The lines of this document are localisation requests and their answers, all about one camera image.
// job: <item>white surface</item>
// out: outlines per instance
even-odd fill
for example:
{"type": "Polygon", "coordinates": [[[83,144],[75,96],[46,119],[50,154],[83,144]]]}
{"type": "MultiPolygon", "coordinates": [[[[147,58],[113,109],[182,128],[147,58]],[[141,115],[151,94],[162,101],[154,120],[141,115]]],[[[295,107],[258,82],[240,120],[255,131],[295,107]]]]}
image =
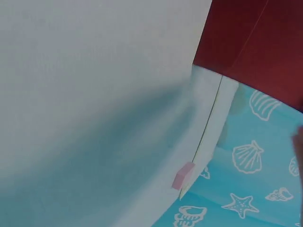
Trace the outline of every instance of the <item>white surface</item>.
{"type": "Polygon", "coordinates": [[[143,188],[183,165],[167,166],[196,127],[188,83],[210,3],[1,1],[0,226],[133,223],[143,188]]]}
{"type": "MultiPolygon", "coordinates": [[[[208,74],[209,76],[218,77],[220,74],[205,71],[203,68],[199,68],[201,74],[208,74]]],[[[222,77],[222,81],[219,87],[218,95],[209,117],[209,121],[205,128],[202,141],[197,150],[196,156],[193,162],[196,164],[191,179],[188,184],[182,189],[181,196],[184,195],[189,188],[193,185],[196,179],[200,176],[201,172],[207,166],[209,161],[213,158],[213,153],[218,139],[221,135],[224,123],[228,116],[229,109],[232,105],[233,97],[237,91],[239,83],[233,79],[222,77]]]]}
{"type": "Polygon", "coordinates": [[[192,161],[206,126],[221,75],[193,66],[190,90],[194,114],[187,131],[176,141],[176,147],[163,162],[157,174],[138,192],[133,206],[116,223],[119,226],[150,227],[178,198],[180,191],[171,187],[177,171],[192,161]]]}

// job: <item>scallop shell print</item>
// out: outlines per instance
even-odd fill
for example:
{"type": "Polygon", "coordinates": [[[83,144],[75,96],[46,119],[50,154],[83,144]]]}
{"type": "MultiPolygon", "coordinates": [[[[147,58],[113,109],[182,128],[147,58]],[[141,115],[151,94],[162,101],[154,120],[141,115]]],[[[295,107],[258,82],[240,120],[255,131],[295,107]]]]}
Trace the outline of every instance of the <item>scallop shell print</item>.
{"type": "Polygon", "coordinates": [[[293,176],[298,176],[299,175],[299,167],[298,167],[298,163],[297,163],[296,157],[293,157],[290,160],[290,163],[289,163],[289,166],[288,166],[288,170],[289,170],[290,174],[293,175],[293,176]]]}
{"type": "Polygon", "coordinates": [[[271,113],[281,102],[255,90],[250,97],[250,108],[254,115],[263,121],[268,121],[271,113]]]}
{"type": "Polygon", "coordinates": [[[254,174],[262,169],[261,153],[264,150],[256,141],[251,144],[235,147],[232,151],[232,162],[239,172],[254,174]]]}
{"type": "Polygon", "coordinates": [[[179,213],[175,214],[174,227],[194,227],[195,224],[203,220],[207,212],[206,207],[182,206],[179,213]]]}

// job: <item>starfish print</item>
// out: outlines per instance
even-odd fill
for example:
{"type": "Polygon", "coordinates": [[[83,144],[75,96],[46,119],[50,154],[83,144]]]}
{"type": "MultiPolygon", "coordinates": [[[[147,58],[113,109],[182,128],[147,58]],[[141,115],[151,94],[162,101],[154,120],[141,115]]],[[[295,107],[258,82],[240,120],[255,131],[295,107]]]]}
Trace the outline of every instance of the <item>starfish print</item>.
{"type": "Polygon", "coordinates": [[[233,210],[237,212],[241,219],[245,218],[246,211],[259,213],[259,210],[251,205],[251,201],[253,200],[251,195],[241,198],[236,196],[234,193],[231,193],[231,198],[232,198],[232,203],[221,207],[227,210],[233,210]]]}

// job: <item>blue patterned paper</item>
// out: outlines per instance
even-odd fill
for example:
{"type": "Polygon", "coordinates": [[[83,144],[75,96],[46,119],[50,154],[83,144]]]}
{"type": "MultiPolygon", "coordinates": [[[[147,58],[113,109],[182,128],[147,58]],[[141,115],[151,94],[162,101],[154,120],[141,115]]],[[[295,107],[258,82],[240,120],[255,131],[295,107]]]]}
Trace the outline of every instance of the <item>blue patterned paper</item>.
{"type": "Polygon", "coordinates": [[[300,226],[291,136],[302,124],[302,113],[240,85],[212,161],[153,226],[300,226]]]}

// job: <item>thin line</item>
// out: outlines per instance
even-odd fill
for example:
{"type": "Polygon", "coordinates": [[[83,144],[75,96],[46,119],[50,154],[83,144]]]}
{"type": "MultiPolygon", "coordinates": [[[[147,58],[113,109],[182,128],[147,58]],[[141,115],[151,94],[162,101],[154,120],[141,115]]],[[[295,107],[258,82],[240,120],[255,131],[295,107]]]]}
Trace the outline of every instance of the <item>thin line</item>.
{"type": "Polygon", "coordinates": [[[197,150],[196,150],[196,152],[195,152],[195,155],[194,155],[194,158],[193,158],[192,162],[194,162],[194,159],[195,159],[195,157],[196,157],[196,155],[197,155],[197,153],[198,153],[199,147],[200,147],[200,145],[201,145],[201,143],[202,143],[202,140],[203,140],[203,136],[204,136],[205,131],[206,131],[206,128],[207,128],[207,126],[208,126],[208,122],[209,122],[210,116],[211,116],[212,113],[213,113],[214,105],[215,105],[215,103],[216,103],[216,101],[217,101],[217,97],[218,97],[218,94],[219,94],[219,90],[220,90],[222,78],[223,78],[223,76],[221,77],[221,80],[220,80],[220,83],[219,83],[219,87],[218,87],[218,90],[217,90],[217,93],[216,93],[216,97],[214,98],[214,103],[213,103],[212,109],[210,110],[210,113],[209,113],[209,115],[208,115],[208,119],[207,119],[207,121],[206,121],[206,125],[205,125],[205,127],[204,127],[204,130],[203,130],[203,133],[202,133],[200,142],[199,142],[199,144],[198,144],[198,147],[197,147],[197,150]]]}
{"type": "Polygon", "coordinates": [[[260,13],[259,18],[257,19],[257,21],[256,21],[256,23],[255,23],[253,29],[251,30],[251,32],[250,32],[250,34],[249,34],[247,40],[245,41],[244,45],[242,46],[242,48],[241,48],[241,50],[240,50],[240,53],[238,54],[237,58],[236,58],[235,61],[233,62],[232,66],[229,68],[228,72],[234,67],[234,65],[236,64],[236,62],[237,62],[238,59],[240,58],[240,55],[242,54],[243,50],[245,49],[245,47],[246,47],[246,45],[247,45],[247,43],[248,43],[250,37],[251,37],[252,34],[254,33],[254,31],[255,31],[255,29],[256,29],[256,27],[257,27],[257,24],[258,24],[258,22],[260,21],[261,16],[263,15],[263,12],[264,12],[264,10],[265,10],[265,8],[266,8],[268,2],[269,2],[269,0],[267,0],[267,2],[265,3],[264,8],[262,9],[262,12],[260,13]]]}

